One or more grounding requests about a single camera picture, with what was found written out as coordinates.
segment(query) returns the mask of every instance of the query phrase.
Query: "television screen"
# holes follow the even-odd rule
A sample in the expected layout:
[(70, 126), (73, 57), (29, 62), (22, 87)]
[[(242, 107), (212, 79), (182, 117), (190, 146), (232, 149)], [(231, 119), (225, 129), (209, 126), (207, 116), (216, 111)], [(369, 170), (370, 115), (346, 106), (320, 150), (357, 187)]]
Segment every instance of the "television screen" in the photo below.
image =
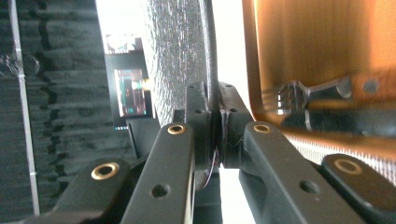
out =
[(105, 60), (114, 129), (127, 130), (127, 119), (152, 117), (143, 50), (106, 54)]

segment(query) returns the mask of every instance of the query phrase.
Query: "metal rod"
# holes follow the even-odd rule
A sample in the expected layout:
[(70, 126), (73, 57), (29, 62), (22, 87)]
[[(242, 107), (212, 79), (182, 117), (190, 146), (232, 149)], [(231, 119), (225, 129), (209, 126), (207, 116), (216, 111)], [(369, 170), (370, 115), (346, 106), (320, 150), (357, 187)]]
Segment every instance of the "metal rod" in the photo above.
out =
[(21, 52), (20, 28), (18, 25), (17, 4), (15, 0), (9, 0), (9, 16), (12, 25), (12, 34), (14, 36), (14, 48), (18, 63), (18, 78), (21, 91), (21, 107), (23, 116), (23, 125), (26, 139), (26, 154), (29, 166), (30, 186), (32, 191), (33, 209), (36, 216), (40, 215), (40, 206), (38, 202), (37, 180), (35, 178), (35, 156), (33, 154), (32, 132), (30, 129), (29, 108), (27, 104), (25, 74), (23, 72), (23, 60)]
[(216, 46), (216, 29), (215, 19), (213, 16), (212, 1), (200, 0), (199, 4), (201, 9), (200, 14), (205, 42), (207, 101), (209, 111), (211, 111), (209, 155), (214, 155), (213, 158), (210, 158), (211, 161), (209, 161), (208, 164), (209, 168), (206, 171), (206, 185), (211, 176), (213, 166), (216, 160), (216, 155), (218, 155), (217, 137), (219, 135), (219, 126), (221, 122), (219, 114), (218, 54)]
[(209, 109), (219, 111), (218, 55), (212, 1), (200, 0), (199, 3), (205, 42), (207, 99)]

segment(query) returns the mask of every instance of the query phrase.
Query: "silver fork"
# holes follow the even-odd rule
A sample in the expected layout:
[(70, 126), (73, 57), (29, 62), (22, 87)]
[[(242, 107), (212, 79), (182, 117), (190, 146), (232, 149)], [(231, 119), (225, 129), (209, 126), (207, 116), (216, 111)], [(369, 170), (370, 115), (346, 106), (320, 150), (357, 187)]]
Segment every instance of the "silver fork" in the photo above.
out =
[(351, 79), (342, 77), (313, 87), (306, 87), (300, 81), (262, 91), (265, 112), (289, 114), (304, 111), (314, 100), (351, 98)]

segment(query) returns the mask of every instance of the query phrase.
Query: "brass grommet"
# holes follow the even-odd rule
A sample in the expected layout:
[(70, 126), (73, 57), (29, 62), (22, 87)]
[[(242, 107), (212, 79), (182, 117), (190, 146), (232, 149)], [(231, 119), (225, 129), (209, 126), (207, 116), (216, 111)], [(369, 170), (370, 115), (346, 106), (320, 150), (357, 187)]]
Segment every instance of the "brass grommet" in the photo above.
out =
[(271, 128), (268, 127), (267, 125), (263, 125), (263, 124), (254, 125), (253, 129), (254, 129), (254, 131), (256, 131), (258, 133), (270, 133), (271, 132)]
[(183, 125), (172, 125), (168, 128), (170, 134), (181, 134), (186, 132), (186, 128)]
[(105, 180), (115, 175), (119, 169), (119, 165), (115, 162), (103, 163), (92, 170), (91, 176), (95, 180)]
[[(348, 165), (353, 166), (353, 169), (348, 169), (346, 168), (343, 163), (347, 163)], [(350, 160), (345, 160), (345, 159), (338, 159), (334, 162), (335, 167), (340, 169), (341, 171), (350, 174), (350, 175), (361, 175), (363, 173), (363, 170), (361, 167), (354, 161)]]

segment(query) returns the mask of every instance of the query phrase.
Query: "gray fabric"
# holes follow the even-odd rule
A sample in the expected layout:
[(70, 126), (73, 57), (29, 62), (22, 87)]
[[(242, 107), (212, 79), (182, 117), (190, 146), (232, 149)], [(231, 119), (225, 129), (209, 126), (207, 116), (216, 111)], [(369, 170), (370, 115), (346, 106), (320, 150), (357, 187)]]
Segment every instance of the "gray fabric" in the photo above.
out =
[(163, 126), (172, 121), (175, 109), (184, 108), (186, 85), (206, 80), (199, 1), (141, 2), (148, 75), (154, 80), (153, 96)]

